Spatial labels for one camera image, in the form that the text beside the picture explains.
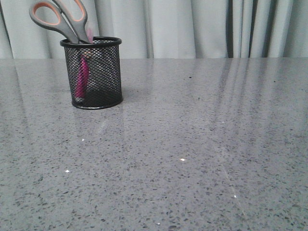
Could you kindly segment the pink highlighter pen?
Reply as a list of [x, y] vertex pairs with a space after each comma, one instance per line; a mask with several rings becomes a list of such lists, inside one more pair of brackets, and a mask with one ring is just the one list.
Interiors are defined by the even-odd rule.
[[87, 63], [88, 56], [86, 52], [79, 50], [79, 70], [77, 75], [77, 82], [74, 92], [74, 98], [77, 103], [82, 103], [86, 97], [87, 83], [90, 75], [90, 69]]

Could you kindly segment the grey orange scissors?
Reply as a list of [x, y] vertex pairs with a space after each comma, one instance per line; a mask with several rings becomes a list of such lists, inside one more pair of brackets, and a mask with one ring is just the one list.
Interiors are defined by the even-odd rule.
[[[88, 19], [87, 10], [82, 1], [76, 0], [75, 3], [81, 11], [81, 17], [79, 19], [74, 19], [70, 11], [60, 0], [42, 0], [33, 3], [29, 8], [29, 16], [38, 26], [62, 34], [72, 44], [90, 44], [85, 30]], [[47, 22], [37, 15], [37, 10], [44, 7], [54, 12], [57, 18], [56, 23]]]

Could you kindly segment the black mesh pen cup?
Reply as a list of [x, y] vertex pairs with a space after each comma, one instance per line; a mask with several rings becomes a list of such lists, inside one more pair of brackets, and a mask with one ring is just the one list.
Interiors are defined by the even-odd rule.
[[[64, 48], [65, 61], [72, 105], [80, 109], [104, 109], [123, 101], [121, 87], [120, 38], [94, 37], [92, 44], [72, 44], [64, 39], [60, 45]], [[79, 50], [86, 52], [90, 75], [85, 100], [77, 103], [74, 92], [79, 70]]]

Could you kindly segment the light grey curtain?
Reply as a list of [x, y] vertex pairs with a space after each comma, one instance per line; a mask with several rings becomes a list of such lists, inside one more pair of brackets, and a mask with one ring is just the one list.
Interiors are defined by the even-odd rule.
[[305, 0], [86, 0], [122, 58], [307, 57]]

